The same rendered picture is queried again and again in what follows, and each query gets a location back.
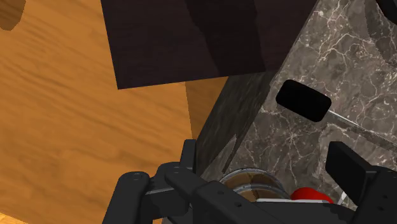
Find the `black-handled knife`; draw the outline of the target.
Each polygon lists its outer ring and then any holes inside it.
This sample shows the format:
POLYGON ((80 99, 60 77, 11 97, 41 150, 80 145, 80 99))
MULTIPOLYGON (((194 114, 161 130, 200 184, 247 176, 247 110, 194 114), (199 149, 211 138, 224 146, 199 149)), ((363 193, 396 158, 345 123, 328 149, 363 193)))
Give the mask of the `black-handled knife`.
POLYGON ((320 122, 326 118, 328 123, 354 132, 377 146, 397 153, 397 143, 389 141, 374 131, 365 129, 331 111, 332 101, 329 97, 302 83, 295 80, 286 80, 279 89, 275 100, 284 108, 312 122, 320 122))

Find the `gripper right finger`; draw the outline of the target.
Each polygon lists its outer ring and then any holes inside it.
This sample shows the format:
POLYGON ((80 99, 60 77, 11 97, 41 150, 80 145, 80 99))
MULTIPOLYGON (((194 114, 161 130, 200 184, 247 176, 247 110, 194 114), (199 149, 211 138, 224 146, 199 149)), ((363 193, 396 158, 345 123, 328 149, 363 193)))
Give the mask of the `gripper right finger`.
POLYGON ((325 169, 357 205, 350 224, 397 224, 397 171, 369 164, 340 141, 329 143, 325 169))

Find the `red round object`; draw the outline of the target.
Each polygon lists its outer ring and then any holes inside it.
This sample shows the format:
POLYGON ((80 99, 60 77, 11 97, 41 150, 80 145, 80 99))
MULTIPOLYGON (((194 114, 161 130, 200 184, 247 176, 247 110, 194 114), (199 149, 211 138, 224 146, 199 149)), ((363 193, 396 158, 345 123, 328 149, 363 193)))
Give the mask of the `red round object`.
POLYGON ((292 200, 325 200, 330 204, 333 203, 332 199, 324 193, 321 193, 313 188, 302 187, 296 189, 291 195, 292 200))

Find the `black round object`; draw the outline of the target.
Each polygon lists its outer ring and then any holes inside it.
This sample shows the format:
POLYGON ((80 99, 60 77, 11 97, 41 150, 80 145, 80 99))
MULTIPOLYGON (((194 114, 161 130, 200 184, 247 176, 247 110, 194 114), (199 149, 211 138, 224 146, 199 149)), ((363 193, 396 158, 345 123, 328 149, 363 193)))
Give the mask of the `black round object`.
POLYGON ((397 0, 376 0, 376 2, 385 16, 397 16, 397 0))

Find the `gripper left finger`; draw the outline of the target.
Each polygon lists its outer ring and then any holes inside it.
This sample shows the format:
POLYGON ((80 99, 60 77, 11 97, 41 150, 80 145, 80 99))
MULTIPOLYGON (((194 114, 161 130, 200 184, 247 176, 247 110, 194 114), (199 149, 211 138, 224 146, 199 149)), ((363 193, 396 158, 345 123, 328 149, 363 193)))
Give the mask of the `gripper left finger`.
POLYGON ((260 224, 267 213, 218 181, 195 174, 195 140, 184 141, 179 162, 120 176, 102 224, 260 224))

